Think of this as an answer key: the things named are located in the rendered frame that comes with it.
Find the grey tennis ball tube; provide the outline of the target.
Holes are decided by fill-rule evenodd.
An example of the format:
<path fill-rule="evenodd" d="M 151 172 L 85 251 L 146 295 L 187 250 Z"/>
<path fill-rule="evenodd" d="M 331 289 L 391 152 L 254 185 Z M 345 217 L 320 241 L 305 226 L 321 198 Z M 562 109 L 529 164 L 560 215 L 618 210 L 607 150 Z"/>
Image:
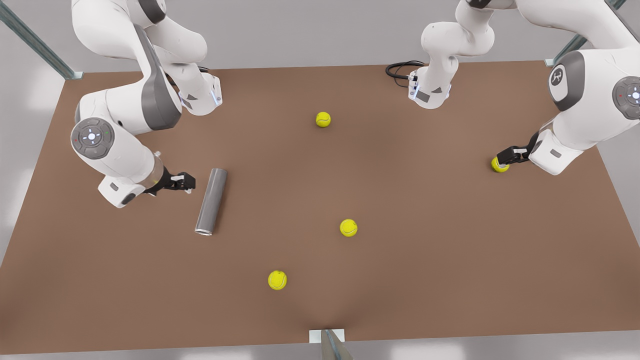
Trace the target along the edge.
<path fill-rule="evenodd" d="M 213 235 L 226 181 L 226 170 L 221 168 L 213 168 L 211 170 L 201 209 L 199 210 L 198 221 L 194 229 L 196 234 Z"/>

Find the silver frame post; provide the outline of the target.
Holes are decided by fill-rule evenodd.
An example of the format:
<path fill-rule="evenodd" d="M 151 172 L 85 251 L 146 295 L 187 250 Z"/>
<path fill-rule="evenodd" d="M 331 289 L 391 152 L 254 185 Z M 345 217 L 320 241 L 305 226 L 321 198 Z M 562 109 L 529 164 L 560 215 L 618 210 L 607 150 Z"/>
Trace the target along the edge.
<path fill-rule="evenodd" d="M 17 16 L 3 0 L 0 0 L 0 21 L 65 80 L 83 79 L 82 71 L 74 71 L 71 69 L 45 41 L 35 34 L 29 26 L 23 23 L 19 16 Z"/>
<path fill-rule="evenodd" d="M 313 329 L 308 336 L 310 344 L 320 344 L 321 360 L 355 360 L 345 346 L 344 329 Z"/>
<path fill-rule="evenodd" d="M 608 4 L 609 6 L 611 6 L 615 12 L 617 12 L 626 2 L 627 0 L 604 0 L 604 2 L 606 2 L 606 4 Z M 587 39 L 583 36 L 581 36 L 580 34 L 576 34 L 574 35 L 574 37 L 572 39 L 570 39 L 570 41 L 562 48 L 562 50 L 560 50 L 555 57 L 553 58 L 547 58 L 544 60 L 544 64 L 548 67 L 551 68 L 553 66 L 555 66 L 555 64 L 558 62 L 558 60 L 566 55 L 567 53 L 571 52 L 571 51 L 576 51 L 580 48 L 582 48 L 585 44 L 587 43 Z"/>

